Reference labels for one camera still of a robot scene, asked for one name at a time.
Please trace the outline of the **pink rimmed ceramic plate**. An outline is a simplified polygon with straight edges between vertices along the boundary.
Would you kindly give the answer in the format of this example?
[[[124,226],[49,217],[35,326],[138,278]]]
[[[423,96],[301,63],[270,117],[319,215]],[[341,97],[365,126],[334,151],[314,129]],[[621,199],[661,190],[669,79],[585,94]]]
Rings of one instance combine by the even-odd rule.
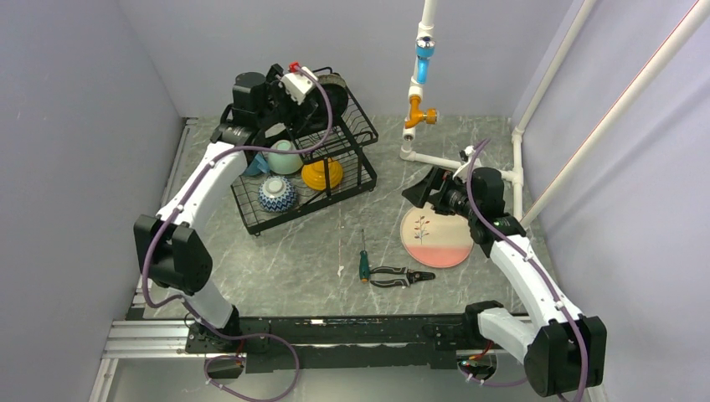
[[[474,246],[466,219],[436,214],[430,204],[422,209],[412,207],[404,214],[400,239],[412,258],[437,269],[459,265],[469,257]]]

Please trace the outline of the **speckled grey ceramic plate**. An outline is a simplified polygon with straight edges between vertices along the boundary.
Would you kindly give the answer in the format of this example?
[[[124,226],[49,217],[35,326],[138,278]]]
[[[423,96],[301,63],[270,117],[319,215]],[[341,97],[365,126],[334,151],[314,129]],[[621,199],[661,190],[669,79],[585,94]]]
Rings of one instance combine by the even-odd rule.
[[[347,83],[346,81],[338,74],[324,74],[324,75],[318,75],[318,82],[323,88],[330,88],[330,87],[339,87],[346,89],[347,88]]]

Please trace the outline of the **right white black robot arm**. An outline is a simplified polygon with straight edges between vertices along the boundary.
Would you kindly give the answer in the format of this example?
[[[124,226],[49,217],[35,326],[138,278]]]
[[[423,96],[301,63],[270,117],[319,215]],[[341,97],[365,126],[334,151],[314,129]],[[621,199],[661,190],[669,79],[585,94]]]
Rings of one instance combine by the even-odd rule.
[[[476,167],[466,179],[433,167],[402,192],[413,206],[466,219],[470,237],[508,279],[526,308],[529,324],[498,301],[468,305],[461,336],[480,348],[490,341],[522,364],[527,383],[541,397],[573,392],[581,400],[599,386],[605,371],[607,329],[563,295],[535,256],[520,222],[505,210],[502,174]]]

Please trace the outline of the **black ceramic plate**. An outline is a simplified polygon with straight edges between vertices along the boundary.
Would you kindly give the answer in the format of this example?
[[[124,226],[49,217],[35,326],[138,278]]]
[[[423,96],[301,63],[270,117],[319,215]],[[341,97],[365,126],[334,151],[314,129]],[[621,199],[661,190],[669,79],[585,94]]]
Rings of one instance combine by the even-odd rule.
[[[336,119],[347,109],[347,85],[340,81],[331,81],[323,82],[321,83],[321,86],[327,94],[331,107],[331,115],[333,119]],[[327,121],[327,106],[322,97],[322,93],[318,89],[314,89],[314,91],[310,94],[310,97],[315,102],[315,110],[313,111],[311,117],[315,121]]]

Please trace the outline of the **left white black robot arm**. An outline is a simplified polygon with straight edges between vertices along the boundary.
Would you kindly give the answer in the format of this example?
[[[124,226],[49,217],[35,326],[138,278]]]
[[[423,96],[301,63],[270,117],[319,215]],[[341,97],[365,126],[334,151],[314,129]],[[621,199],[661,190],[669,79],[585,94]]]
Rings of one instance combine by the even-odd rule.
[[[326,84],[325,75],[297,63],[288,69],[274,64],[267,74],[237,75],[232,101],[198,166],[166,205],[134,223],[146,304],[159,308],[180,301],[221,352],[239,344],[239,311],[212,281],[213,260],[199,235],[216,203],[254,157],[274,152],[267,140],[271,127],[303,128],[323,113],[327,121],[317,128],[329,137],[335,111]]]

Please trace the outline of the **mint green ceramic bowl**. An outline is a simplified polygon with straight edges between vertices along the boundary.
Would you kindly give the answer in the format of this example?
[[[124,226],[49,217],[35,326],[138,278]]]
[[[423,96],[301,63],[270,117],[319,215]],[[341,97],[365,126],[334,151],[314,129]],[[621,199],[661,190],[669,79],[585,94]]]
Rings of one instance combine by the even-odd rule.
[[[272,147],[272,152],[267,153],[267,162],[270,171],[277,175],[291,175],[298,172],[303,162],[298,154],[278,153],[278,151],[294,151],[295,145],[285,139],[277,141]]]

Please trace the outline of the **red patterned ceramic bowl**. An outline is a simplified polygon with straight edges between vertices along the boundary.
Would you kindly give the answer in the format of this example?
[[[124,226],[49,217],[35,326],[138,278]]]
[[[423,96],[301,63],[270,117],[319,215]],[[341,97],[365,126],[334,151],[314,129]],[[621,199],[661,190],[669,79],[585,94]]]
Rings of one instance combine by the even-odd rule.
[[[258,201],[271,213],[283,213],[297,204],[298,193],[292,182],[283,176],[268,177],[259,187]]]

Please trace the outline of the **blue floral ceramic mug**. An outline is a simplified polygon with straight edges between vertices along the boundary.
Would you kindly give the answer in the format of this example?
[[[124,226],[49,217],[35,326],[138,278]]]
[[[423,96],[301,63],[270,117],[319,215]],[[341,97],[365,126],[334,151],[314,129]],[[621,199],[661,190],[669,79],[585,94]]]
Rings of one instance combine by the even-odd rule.
[[[270,165],[262,153],[257,153],[242,173],[245,177],[255,177],[270,172]]]

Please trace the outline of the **yellow ribbed ceramic bowl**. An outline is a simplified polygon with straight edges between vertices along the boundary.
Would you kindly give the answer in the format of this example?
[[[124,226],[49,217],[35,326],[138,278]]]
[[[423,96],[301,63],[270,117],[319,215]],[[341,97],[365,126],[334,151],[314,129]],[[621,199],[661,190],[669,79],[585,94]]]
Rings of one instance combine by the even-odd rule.
[[[343,175],[341,163],[332,158],[304,165],[301,170],[301,178],[305,185],[316,191],[337,187]]]

